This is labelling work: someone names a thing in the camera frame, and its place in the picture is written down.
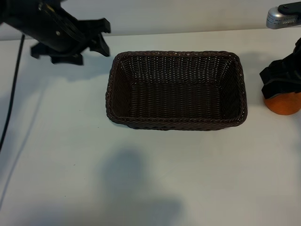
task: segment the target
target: basket rim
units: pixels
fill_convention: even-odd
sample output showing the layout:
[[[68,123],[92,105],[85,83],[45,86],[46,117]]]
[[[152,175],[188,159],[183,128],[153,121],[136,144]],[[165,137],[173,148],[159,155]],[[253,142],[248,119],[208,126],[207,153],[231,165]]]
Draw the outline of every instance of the basket rim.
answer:
[[[238,69],[236,70],[236,77],[237,83],[236,87],[239,88],[239,100],[240,100],[240,112],[237,117],[231,118],[231,119],[210,119],[210,118],[156,118],[156,117],[128,117],[128,116],[117,116],[111,107],[111,95],[112,95],[112,81],[113,77],[116,76],[115,71],[116,68],[124,57],[132,57],[132,56],[147,56],[150,57],[154,56],[161,56],[161,57],[200,57],[202,55],[206,55],[206,57],[209,56],[225,56],[228,55],[231,57],[235,63],[237,64]],[[106,93],[106,110],[107,110],[107,116],[112,121],[115,121],[116,123],[123,122],[124,124],[130,124],[132,121],[137,122],[160,122],[160,121],[168,121],[168,122],[191,122],[191,123],[197,123],[197,122],[212,122],[212,123],[224,123],[225,125],[228,123],[233,123],[235,121],[238,122],[238,125],[243,123],[247,116],[247,102],[246,102],[246,88],[245,88],[245,81],[244,81],[244,73],[243,69],[239,60],[239,57],[232,52],[227,51],[128,51],[128,52],[122,52],[116,55],[115,59],[112,63],[112,68],[109,75],[109,83]]]

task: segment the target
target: rectangular basket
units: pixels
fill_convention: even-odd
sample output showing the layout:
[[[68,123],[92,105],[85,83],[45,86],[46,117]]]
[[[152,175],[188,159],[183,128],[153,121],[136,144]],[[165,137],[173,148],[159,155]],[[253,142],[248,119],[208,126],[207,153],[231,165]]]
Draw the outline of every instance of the rectangular basket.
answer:
[[[218,130],[246,120],[243,70],[229,52],[125,52],[112,65],[108,118],[134,129]]]

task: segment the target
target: orange object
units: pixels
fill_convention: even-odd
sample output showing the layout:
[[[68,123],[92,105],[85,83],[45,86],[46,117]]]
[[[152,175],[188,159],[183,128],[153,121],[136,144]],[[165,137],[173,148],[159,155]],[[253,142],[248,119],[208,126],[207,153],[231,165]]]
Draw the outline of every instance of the orange object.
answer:
[[[300,93],[284,93],[272,99],[264,99],[265,105],[276,114],[290,115],[301,109]]]

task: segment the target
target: white table surface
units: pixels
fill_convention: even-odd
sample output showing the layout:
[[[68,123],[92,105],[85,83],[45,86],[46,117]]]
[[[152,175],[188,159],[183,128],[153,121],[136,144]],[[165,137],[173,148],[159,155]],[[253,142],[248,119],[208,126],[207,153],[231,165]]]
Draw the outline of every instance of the white table surface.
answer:
[[[112,57],[86,51],[85,66],[36,60],[29,54],[36,41],[25,41],[0,154],[0,225],[299,226],[301,113],[269,111],[259,72],[300,37],[300,28],[107,37]],[[0,128],[18,46],[0,42]],[[246,122],[209,132],[110,122],[111,63],[135,50],[236,53]]]

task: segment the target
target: black clamp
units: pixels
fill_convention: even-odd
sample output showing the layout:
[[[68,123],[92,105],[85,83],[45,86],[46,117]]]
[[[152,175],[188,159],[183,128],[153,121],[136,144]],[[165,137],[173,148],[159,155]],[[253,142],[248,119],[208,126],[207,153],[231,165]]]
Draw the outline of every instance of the black clamp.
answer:
[[[103,39],[102,32],[111,33],[110,23],[105,18],[100,20],[82,20],[78,21],[78,23],[81,28],[80,30],[86,34],[86,37],[82,42],[78,42],[71,51],[61,53],[43,43],[38,43],[31,48],[31,56],[36,59],[39,59],[41,55],[50,56],[51,62],[54,64],[69,63],[83,65],[81,52],[89,47],[90,51],[99,52],[105,57],[109,57],[110,49]]]

